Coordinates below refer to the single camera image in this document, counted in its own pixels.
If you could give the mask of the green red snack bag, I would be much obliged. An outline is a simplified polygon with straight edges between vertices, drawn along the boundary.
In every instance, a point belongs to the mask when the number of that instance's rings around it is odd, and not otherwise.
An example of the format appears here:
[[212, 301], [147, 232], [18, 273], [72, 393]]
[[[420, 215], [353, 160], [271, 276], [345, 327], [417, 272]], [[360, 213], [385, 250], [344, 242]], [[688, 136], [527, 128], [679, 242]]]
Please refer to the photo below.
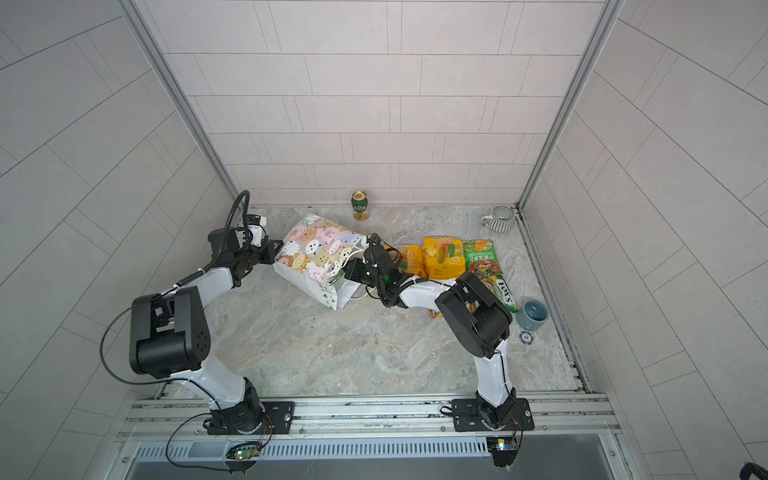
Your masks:
[[502, 273], [492, 240], [469, 240], [463, 243], [465, 269], [479, 276]]

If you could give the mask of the white paper bag pig print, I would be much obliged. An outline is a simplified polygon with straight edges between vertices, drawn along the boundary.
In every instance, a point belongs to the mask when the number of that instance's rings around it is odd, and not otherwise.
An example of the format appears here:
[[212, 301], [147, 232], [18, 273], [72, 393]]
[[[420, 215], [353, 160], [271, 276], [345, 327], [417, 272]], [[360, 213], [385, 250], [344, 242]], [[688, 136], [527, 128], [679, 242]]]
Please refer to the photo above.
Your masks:
[[307, 214], [285, 237], [275, 272], [334, 311], [342, 309], [359, 284], [345, 278], [345, 267], [360, 258], [367, 238], [326, 218]]

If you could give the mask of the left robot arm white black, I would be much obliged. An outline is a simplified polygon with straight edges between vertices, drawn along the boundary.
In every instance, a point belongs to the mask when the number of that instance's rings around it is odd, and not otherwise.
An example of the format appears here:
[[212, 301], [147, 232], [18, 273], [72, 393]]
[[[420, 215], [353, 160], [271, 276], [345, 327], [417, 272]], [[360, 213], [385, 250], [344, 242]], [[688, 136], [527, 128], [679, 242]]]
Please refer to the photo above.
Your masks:
[[210, 435], [267, 435], [274, 422], [253, 383], [233, 373], [212, 351], [205, 308], [241, 286], [257, 265], [275, 262], [282, 243], [248, 211], [250, 193], [238, 194], [224, 227], [209, 233], [211, 261], [167, 292], [145, 295], [130, 309], [129, 364], [138, 375], [177, 383], [206, 400]]

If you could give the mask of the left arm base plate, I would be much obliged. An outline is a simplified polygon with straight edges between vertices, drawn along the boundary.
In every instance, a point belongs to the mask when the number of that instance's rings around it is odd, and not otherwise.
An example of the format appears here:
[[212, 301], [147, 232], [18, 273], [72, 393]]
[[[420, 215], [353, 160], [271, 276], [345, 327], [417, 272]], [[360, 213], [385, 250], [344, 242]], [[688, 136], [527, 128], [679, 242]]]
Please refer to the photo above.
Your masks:
[[203, 422], [209, 435], [269, 435], [288, 434], [293, 420], [295, 403], [290, 401], [259, 403], [247, 402], [223, 410], [212, 410]]

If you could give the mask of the orange yellow snack bag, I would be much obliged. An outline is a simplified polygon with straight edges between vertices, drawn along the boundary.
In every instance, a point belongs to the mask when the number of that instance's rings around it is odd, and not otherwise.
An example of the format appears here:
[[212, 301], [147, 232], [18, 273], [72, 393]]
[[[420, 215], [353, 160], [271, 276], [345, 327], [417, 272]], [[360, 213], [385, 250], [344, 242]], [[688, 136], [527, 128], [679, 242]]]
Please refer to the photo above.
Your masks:
[[407, 245], [398, 248], [401, 259], [398, 268], [406, 273], [426, 278], [427, 272], [422, 248], [418, 245]]

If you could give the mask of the large yellow snack bag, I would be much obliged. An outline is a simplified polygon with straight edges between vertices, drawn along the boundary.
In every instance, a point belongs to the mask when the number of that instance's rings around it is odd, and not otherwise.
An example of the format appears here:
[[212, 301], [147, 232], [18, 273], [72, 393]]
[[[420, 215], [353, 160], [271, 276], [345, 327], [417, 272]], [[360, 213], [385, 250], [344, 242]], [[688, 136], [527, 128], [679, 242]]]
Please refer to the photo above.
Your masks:
[[463, 243], [453, 237], [426, 237], [422, 253], [427, 277], [434, 280], [451, 280], [466, 271]]

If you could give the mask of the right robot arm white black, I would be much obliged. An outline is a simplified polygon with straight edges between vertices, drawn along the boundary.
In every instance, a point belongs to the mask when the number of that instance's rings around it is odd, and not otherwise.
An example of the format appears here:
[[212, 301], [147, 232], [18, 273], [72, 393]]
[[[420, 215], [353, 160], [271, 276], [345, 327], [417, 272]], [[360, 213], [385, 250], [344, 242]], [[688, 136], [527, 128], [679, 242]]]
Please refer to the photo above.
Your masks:
[[512, 315], [505, 304], [474, 274], [432, 280], [402, 271], [396, 250], [376, 234], [367, 248], [344, 267], [347, 280], [376, 291], [386, 308], [437, 310], [461, 346], [474, 357], [478, 378], [475, 418], [492, 430], [513, 423], [516, 393], [506, 365]]

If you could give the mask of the green savoria snack bag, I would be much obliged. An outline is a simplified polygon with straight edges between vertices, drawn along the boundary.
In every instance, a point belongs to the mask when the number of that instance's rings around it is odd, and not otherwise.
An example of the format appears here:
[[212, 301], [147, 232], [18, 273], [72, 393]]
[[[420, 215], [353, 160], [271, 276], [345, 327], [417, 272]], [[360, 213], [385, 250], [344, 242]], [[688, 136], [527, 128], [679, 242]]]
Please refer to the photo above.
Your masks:
[[518, 312], [517, 302], [502, 275], [491, 275], [486, 279], [485, 283], [510, 313], [515, 314]]

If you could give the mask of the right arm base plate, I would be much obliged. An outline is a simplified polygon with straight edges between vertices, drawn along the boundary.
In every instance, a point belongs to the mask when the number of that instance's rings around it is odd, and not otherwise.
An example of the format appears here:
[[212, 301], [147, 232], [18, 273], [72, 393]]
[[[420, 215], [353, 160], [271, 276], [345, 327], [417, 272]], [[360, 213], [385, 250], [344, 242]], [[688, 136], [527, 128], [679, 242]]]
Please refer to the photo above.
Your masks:
[[508, 398], [499, 407], [493, 407], [485, 400], [453, 399], [441, 413], [454, 422], [456, 432], [479, 431], [533, 431], [535, 423], [529, 402], [524, 398]]

